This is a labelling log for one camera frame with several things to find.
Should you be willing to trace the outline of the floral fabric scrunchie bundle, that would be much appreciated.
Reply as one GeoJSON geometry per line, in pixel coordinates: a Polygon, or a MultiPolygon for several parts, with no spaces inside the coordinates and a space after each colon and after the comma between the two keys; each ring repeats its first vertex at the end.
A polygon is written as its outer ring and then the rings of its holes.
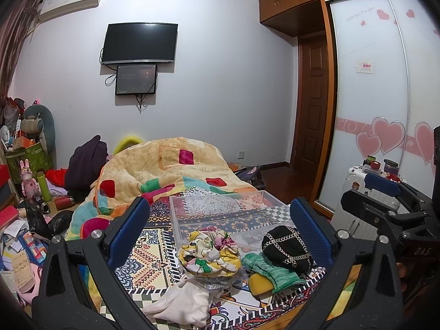
{"type": "Polygon", "coordinates": [[[192,231],[177,257],[186,272],[205,278],[232,277],[242,267],[235,240],[214,226],[192,231]]]}

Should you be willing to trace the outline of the purple backpack on floor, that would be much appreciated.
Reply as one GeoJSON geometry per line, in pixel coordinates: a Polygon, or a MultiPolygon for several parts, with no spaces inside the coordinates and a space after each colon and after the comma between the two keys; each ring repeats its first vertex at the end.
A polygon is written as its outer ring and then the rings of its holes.
{"type": "Polygon", "coordinates": [[[267,186],[260,165],[245,166],[238,163],[228,163],[228,166],[241,181],[251,184],[257,190],[264,190],[267,186]]]}

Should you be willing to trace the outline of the yellow sponge pad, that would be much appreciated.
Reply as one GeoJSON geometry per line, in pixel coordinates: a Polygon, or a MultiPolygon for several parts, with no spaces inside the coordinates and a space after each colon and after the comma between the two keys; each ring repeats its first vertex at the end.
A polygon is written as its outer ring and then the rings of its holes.
{"type": "Polygon", "coordinates": [[[258,273],[252,274],[248,281],[247,285],[249,290],[253,296],[260,296],[265,293],[271,293],[274,290],[274,285],[272,282],[258,273]]]}

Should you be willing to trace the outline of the yellow green plush pillow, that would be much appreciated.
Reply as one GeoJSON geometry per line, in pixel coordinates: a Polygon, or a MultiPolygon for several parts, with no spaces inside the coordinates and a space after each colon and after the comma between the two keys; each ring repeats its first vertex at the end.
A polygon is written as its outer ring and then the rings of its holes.
{"type": "Polygon", "coordinates": [[[112,155],[116,155],[121,151],[128,149],[129,147],[142,144],[143,142],[144,141],[138,136],[126,136],[118,143],[118,145],[116,145],[112,155]]]}

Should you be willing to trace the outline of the large black wall television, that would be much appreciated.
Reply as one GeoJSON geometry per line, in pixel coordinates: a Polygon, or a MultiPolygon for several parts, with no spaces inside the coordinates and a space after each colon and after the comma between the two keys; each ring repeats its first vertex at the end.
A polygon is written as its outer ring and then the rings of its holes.
{"type": "Polygon", "coordinates": [[[178,24],[125,22],[109,24],[101,63],[174,63],[178,24]]]}

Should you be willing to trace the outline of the black plastic bag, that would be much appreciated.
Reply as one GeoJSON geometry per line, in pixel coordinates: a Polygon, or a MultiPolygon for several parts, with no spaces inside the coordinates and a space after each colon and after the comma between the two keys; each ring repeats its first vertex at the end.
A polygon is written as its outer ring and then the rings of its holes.
{"type": "Polygon", "coordinates": [[[56,235],[63,236],[69,228],[73,211],[64,210],[57,213],[49,221],[45,220],[43,212],[34,204],[24,202],[29,232],[41,241],[49,243],[56,235]]]}

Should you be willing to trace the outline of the pink rabbit plush toy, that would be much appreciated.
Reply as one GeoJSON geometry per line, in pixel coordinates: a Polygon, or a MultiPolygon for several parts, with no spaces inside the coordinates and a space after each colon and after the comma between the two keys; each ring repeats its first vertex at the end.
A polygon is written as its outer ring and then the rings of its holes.
{"type": "Polygon", "coordinates": [[[20,177],[22,180],[22,193],[28,200],[33,200],[40,195],[38,182],[33,177],[28,159],[20,160],[20,177]]]}

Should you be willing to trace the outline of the green storage box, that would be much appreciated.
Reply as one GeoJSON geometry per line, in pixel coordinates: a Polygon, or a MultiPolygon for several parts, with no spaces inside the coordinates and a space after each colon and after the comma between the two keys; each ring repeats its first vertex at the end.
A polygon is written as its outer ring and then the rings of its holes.
{"type": "Polygon", "coordinates": [[[5,158],[10,171],[10,178],[15,184],[21,183],[20,161],[28,160],[29,167],[35,176],[38,170],[47,171],[53,167],[53,159],[50,153],[46,153],[40,143],[30,147],[20,147],[16,150],[9,150],[5,153],[5,158]]]}

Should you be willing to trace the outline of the small black wall monitor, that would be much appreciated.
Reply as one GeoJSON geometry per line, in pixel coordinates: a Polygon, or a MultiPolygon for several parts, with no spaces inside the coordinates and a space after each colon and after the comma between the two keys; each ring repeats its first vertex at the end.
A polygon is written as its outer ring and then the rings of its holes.
{"type": "Polygon", "coordinates": [[[157,65],[120,65],[116,71],[115,85],[115,94],[119,96],[154,94],[157,88],[157,65]]]}

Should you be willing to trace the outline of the dark purple jacket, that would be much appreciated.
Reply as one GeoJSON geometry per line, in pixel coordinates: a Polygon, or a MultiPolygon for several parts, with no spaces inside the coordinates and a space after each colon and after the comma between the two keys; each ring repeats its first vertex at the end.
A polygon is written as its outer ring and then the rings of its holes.
{"type": "Polygon", "coordinates": [[[75,149],[69,160],[64,188],[76,203],[83,202],[90,186],[97,181],[102,167],[108,160],[108,147],[100,135],[92,137],[75,149]]]}

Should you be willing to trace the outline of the white suitcase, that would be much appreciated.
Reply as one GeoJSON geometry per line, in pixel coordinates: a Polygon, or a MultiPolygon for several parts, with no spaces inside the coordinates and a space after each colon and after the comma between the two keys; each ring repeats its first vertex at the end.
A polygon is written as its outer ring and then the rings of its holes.
{"type": "Polygon", "coordinates": [[[362,201],[367,197],[384,204],[396,213],[400,213],[400,202],[381,191],[367,188],[365,185],[365,177],[368,172],[361,165],[354,165],[348,169],[344,185],[342,187],[342,195],[335,213],[331,220],[331,225],[338,231],[344,229],[348,233],[358,239],[373,241],[377,237],[377,226],[375,223],[370,224],[364,220],[365,213],[362,201]],[[342,204],[342,197],[348,191],[356,191],[363,197],[350,196],[346,202],[342,204]]]}

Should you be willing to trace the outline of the green bottle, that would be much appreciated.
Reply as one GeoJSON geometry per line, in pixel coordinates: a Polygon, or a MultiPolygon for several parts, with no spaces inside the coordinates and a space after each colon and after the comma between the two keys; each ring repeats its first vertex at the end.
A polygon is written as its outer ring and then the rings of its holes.
{"type": "Polygon", "coordinates": [[[45,173],[41,170],[37,172],[37,181],[40,187],[40,193],[41,197],[45,202],[48,202],[51,200],[50,191],[48,188],[48,184],[45,178],[45,173]]]}

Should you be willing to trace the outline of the patterned bed sheet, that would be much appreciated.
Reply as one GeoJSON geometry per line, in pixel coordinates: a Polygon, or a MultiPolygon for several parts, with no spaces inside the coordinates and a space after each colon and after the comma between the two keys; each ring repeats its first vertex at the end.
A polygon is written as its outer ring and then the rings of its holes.
{"type": "Polygon", "coordinates": [[[271,265],[263,241],[294,230],[289,207],[264,191],[156,201],[114,270],[158,329],[255,329],[303,305],[324,278],[271,265]]]}

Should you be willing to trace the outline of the green knitted glove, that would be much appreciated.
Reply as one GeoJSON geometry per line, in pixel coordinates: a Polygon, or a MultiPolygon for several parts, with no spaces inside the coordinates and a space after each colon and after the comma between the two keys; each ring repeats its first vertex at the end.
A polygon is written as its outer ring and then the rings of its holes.
{"type": "Polygon", "coordinates": [[[242,265],[252,274],[258,273],[268,278],[274,285],[272,293],[280,293],[289,288],[300,288],[307,284],[307,281],[299,277],[296,272],[273,265],[263,254],[246,254],[242,258],[242,265]]]}

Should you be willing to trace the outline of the white sliding wardrobe door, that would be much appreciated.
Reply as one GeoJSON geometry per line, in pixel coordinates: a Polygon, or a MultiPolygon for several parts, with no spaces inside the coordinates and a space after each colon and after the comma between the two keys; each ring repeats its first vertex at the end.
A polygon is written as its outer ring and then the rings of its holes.
{"type": "Polygon", "coordinates": [[[439,125],[439,29],[418,0],[331,0],[335,131],[320,204],[336,209],[351,166],[367,156],[433,192],[439,125]]]}

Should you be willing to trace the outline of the red box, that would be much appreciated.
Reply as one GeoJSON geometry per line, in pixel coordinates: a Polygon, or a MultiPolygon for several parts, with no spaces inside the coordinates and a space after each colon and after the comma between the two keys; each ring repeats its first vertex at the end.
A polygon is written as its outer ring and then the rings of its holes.
{"type": "Polygon", "coordinates": [[[7,184],[10,179],[9,168],[7,165],[0,165],[0,187],[7,184]]]}

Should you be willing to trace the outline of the brown wooden door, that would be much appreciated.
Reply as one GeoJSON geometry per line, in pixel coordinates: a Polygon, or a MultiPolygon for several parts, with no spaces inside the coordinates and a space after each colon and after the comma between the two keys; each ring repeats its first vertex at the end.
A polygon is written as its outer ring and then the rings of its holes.
{"type": "Polygon", "coordinates": [[[318,173],[328,105],[328,44],[323,32],[298,38],[298,95],[291,168],[309,200],[318,173]]]}

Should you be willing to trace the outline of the colourful patchwork quilt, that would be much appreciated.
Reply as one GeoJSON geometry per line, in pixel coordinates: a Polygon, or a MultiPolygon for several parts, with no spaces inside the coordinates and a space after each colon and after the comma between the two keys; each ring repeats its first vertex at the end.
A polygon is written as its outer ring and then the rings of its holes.
{"type": "Polygon", "coordinates": [[[185,137],[144,142],[117,153],[103,166],[74,211],[66,239],[78,240],[89,219],[117,218],[138,196],[151,204],[193,187],[216,194],[256,190],[230,170],[211,144],[185,137]]]}

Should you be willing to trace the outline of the striped pink curtain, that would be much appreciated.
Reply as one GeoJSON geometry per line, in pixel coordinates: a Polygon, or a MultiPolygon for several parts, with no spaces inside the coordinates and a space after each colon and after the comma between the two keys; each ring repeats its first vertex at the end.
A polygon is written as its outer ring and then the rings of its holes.
{"type": "Polygon", "coordinates": [[[31,23],[41,0],[19,0],[1,25],[1,99],[6,98],[31,23]]]}

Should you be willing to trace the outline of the wall power socket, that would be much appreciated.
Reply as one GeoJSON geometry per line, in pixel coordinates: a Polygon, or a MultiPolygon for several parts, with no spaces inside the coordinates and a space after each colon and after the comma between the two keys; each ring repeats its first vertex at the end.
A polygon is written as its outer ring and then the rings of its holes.
{"type": "Polygon", "coordinates": [[[237,156],[237,158],[238,159],[244,159],[245,158],[245,151],[244,150],[240,150],[239,152],[238,152],[238,156],[237,156]]]}

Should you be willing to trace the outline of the clear plastic storage box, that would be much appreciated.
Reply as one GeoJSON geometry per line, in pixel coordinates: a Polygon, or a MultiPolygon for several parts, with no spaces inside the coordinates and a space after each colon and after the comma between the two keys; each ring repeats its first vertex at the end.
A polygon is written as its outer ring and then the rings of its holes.
{"type": "Polygon", "coordinates": [[[192,231],[218,227],[242,252],[260,252],[263,236],[278,226],[294,224],[289,206],[267,191],[235,194],[195,194],[169,199],[176,247],[186,244],[192,231]]]}

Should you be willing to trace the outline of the red thermos cup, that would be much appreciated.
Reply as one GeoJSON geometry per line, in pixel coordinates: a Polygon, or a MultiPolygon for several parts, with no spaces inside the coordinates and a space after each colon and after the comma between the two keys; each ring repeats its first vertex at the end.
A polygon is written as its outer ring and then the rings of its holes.
{"type": "Polygon", "coordinates": [[[71,196],[59,196],[54,199],[55,207],[58,211],[68,209],[69,207],[74,206],[75,200],[71,196]]]}

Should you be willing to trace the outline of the grey green neck pillow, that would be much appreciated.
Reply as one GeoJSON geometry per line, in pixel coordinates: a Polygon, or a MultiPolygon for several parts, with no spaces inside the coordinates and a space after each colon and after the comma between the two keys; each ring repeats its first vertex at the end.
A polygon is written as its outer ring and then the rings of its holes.
{"type": "Polygon", "coordinates": [[[20,129],[29,139],[37,138],[43,150],[50,154],[55,148],[55,127],[51,111],[42,104],[34,104],[24,111],[20,129]]]}

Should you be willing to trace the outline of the white drawstring cloth bag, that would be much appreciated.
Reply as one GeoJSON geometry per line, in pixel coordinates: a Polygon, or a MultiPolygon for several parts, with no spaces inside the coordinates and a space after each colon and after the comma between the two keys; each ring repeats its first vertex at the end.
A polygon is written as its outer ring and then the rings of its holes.
{"type": "Polygon", "coordinates": [[[144,306],[142,313],[170,323],[204,327],[209,318],[210,302],[210,292],[206,288],[192,279],[185,279],[169,288],[156,302],[144,306]]]}

